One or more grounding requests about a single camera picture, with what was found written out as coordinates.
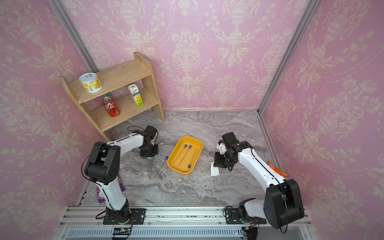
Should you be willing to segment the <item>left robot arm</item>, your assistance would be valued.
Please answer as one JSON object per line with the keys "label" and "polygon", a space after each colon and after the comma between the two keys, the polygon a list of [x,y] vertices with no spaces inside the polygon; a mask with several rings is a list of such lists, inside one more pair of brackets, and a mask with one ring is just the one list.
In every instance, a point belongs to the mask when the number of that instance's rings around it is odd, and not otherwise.
{"label": "left robot arm", "polygon": [[139,149],[140,156],[145,159],[156,156],[158,145],[154,141],[158,135],[155,127],[147,126],[116,141],[97,142],[84,160],[81,167],[83,177],[99,188],[106,202],[104,225],[134,224],[135,216],[118,181],[121,156],[133,149]]}

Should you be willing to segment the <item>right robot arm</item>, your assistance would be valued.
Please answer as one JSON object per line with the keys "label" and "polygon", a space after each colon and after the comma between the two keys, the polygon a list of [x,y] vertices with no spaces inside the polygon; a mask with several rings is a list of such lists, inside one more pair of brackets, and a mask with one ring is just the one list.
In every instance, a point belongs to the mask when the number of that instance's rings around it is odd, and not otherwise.
{"label": "right robot arm", "polygon": [[268,166],[248,142],[226,144],[220,140],[217,148],[214,167],[231,171],[236,163],[240,163],[265,192],[263,203],[256,199],[239,203],[238,211],[244,223],[264,219],[273,228],[280,229],[305,216],[299,184],[293,179],[287,180]]}

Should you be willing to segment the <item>white wiping cloth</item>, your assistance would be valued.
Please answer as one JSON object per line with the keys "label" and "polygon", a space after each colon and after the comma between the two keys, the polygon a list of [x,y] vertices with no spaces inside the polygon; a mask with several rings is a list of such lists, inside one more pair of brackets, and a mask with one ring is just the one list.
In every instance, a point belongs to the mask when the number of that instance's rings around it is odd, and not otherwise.
{"label": "white wiping cloth", "polygon": [[211,176],[216,177],[220,175],[220,171],[218,167],[214,166],[214,163],[211,163]]}

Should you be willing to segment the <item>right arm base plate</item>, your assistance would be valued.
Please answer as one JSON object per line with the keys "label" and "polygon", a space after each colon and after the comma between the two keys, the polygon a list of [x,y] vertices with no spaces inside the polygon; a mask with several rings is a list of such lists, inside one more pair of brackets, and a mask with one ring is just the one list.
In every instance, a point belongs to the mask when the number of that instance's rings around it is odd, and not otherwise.
{"label": "right arm base plate", "polygon": [[265,225],[266,219],[258,217],[250,217],[243,208],[233,208],[227,206],[223,209],[223,215],[228,225],[244,224],[244,225]]}

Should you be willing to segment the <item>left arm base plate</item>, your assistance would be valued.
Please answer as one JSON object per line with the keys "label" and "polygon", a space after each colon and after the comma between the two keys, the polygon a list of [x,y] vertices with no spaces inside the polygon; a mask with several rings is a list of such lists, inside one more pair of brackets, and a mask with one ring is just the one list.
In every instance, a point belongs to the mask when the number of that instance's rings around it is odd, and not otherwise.
{"label": "left arm base plate", "polygon": [[116,211],[106,208],[106,216],[104,217],[104,225],[143,225],[146,217],[145,208],[130,209],[128,216],[122,216]]}

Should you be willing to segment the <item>yellow plastic basin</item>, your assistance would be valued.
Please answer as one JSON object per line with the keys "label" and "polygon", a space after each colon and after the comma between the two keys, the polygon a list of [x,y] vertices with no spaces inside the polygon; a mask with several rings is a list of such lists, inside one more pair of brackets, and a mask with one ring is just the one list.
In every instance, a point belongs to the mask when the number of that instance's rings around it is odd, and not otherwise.
{"label": "yellow plastic basin", "polygon": [[[188,148],[188,146],[191,145],[192,148],[189,150],[189,153],[187,154],[187,156],[185,157],[183,163],[181,164],[180,167],[178,167],[178,164],[180,162],[180,159],[185,151],[186,148]],[[190,159],[192,157],[192,154],[194,152],[194,149],[196,146],[199,146],[199,149],[198,149],[198,152],[196,153],[195,155],[195,159],[192,163],[192,166],[191,168],[189,169],[188,168],[188,165],[189,165],[189,162],[190,162]],[[200,154],[203,150],[203,143],[198,140],[198,139],[195,139],[195,138],[192,138],[192,137],[189,137],[189,136],[185,136],[185,137],[182,137],[180,138],[180,140],[178,141],[177,145],[174,147],[171,155],[169,156],[169,159],[167,161],[167,164],[168,164],[168,167],[176,172],[176,173],[179,173],[183,176],[188,176],[192,173],[196,163],[198,162],[198,159],[200,157]]]}

